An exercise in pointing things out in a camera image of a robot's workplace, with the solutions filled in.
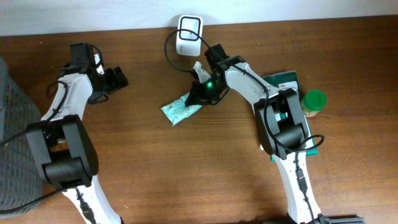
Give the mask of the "green glove package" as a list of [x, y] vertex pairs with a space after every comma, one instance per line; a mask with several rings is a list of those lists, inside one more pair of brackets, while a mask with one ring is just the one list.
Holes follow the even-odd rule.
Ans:
[[[275, 73], [273, 75], [263, 76], [262, 78], [267, 83], [278, 87], [280, 90], [286, 90], [289, 88], [293, 89], [294, 91], [297, 92], [298, 97], [301, 100], [301, 96], [299, 93], [299, 82], [298, 82], [296, 71]], [[281, 112], [274, 112], [274, 113], [275, 113], [275, 118], [278, 122], [285, 120], [289, 117], [288, 113], [281, 113]], [[312, 140], [311, 142], [306, 143], [306, 148], [311, 147], [314, 144], [315, 144], [315, 141]], [[311, 151], [306, 152], [307, 157], [308, 156], [316, 156], [316, 155], [318, 155], [317, 148], [314, 148]]]

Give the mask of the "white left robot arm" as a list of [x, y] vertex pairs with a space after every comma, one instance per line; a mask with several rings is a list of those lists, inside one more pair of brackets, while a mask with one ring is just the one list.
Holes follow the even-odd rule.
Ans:
[[71, 200], [86, 223], [123, 222], [100, 186], [98, 156], [82, 118], [93, 95], [107, 95], [127, 84], [120, 67], [63, 68], [50, 109], [27, 127], [40, 178]]

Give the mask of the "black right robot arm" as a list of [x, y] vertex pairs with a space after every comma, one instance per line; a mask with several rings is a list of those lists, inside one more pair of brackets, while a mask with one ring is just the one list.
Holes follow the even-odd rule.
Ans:
[[364, 223], [361, 217], [323, 216], [312, 192], [306, 153], [313, 149], [297, 92], [280, 90], [253, 72], [245, 59], [229, 57], [220, 44], [205, 52], [212, 73], [196, 63], [191, 71], [196, 78], [185, 102], [215, 105], [228, 92], [237, 91], [252, 105], [259, 143], [278, 166], [287, 196], [287, 223]]

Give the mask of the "green lid jar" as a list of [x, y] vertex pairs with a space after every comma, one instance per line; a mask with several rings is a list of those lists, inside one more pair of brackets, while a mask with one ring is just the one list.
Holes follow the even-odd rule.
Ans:
[[327, 97], [321, 90], [310, 90], [301, 100], [303, 114], [306, 118], [314, 117], [326, 105]]

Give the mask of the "mint wipes pack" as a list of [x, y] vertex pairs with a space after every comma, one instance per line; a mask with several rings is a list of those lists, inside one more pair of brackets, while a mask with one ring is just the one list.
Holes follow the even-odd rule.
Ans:
[[182, 120], [189, 118], [202, 107], [202, 105], [185, 106], [188, 96], [189, 94], [187, 93], [170, 104], [161, 107], [162, 112], [172, 123], [172, 126], [175, 126]]

